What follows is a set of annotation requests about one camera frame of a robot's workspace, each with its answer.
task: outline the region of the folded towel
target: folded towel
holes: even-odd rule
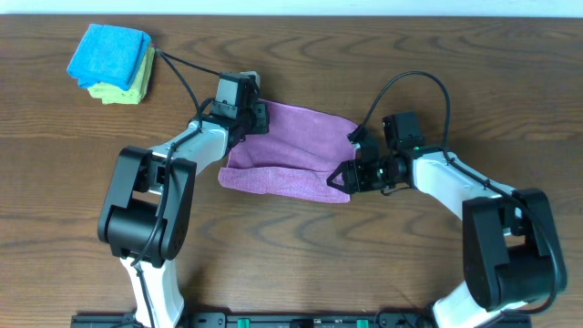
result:
[[[119,87],[110,85],[109,83],[99,82],[87,90],[93,98],[101,98],[104,105],[107,104],[133,104],[137,105],[146,96],[148,91],[149,75],[152,72],[152,61],[156,50],[149,47],[142,64],[139,66],[134,83],[129,87],[128,91],[124,91]]]
[[[308,108],[262,102],[270,112],[270,132],[247,136],[230,151],[227,167],[220,169],[220,185],[326,203],[350,201],[349,195],[328,187],[326,179],[341,162],[354,159],[346,135],[356,125]]]
[[[66,71],[80,87],[106,82],[128,91],[149,41],[142,31],[91,24]]]

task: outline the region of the wood grain tabletop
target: wood grain tabletop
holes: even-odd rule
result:
[[[360,122],[407,70],[438,76],[453,104],[450,146],[469,166],[549,197],[569,273],[536,327],[583,322],[583,20],[513,18],[59,16],[0,20],[0,326],[67,327],[129,312],[128,274],[97,240],[119,151],[180,133],[194,113],[160,60],[138,106],[107,105],[66,67],[90,23],[149,33],[216,70],[256,70],[263,97]],[[178,65],[199,98],[216,77]],[[414,110],[437,143],[445,105],[424,77],[399,81],[370,127]],[[177,258],[189,309],[376,313],[422,308],[463,280],[461,222],[419,191],[342,205],[226,190],[215,163],[196,181]]]

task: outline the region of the purple cloth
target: purple cloth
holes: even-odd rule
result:
[[[349,195],[328,187],[326,179],[341,162],[354,159],[346,135],[356,125],[308,108],[262,102],[270,112],[270,132],[247,136],[230,151],[227,167],[220,169],[220,185],[326,203],[350,201]]]

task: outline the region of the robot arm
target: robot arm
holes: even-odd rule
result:
[[[195,177],[246,135],[269,131],[269,112],[257,102],[259,82],[255,72],[220,74],[209,115],[192,119],[185,131],[162,145],[126,147],[119,154],[97,235],[128,270],[138,305],[135,320],[147,327],[176,326],[184,308],[173,260],[189,226]],[[134,191],[166,192],[165,206],[135,199]],[[161,228],[144,250],[161,210]],[[143,261],[133,263],[139,255]]]
[[[362,156],[341,164],[328,184],[355,193],[391,190],[404,182],[436,198],[463,221],[465,281],[433,306],[437,327],[491,323],[503,311],[548,297],[555,279],[558,292],[565,289],[567,271],[542,191],[515,190],[469,168],[453,152],[427,147],[414,113],[392,115],[383,123],[390,155],[380,158],[378,146],[361,131]],[[342,186],[333,182],[340,174]],[[517,202],[536,213],[537,222]],[[508,248],[508,234],[524,236],[524,244]]]

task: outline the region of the yellow-green cloth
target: yellow-green cloth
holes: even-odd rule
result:
[[[137,105],[146,96],[148,91],[149,75],[152,72],[152,61],[156,51],[153,47],[149,47],[148,51],[139,65],[138,73],[134,82],[129,87],[128,91],[124,91],[119,87],[110,85],[109,83],[99,82],[92,87],[88,87],[89,94],[93,98],[101,98],[101,102],[106,104],[132,104]]]

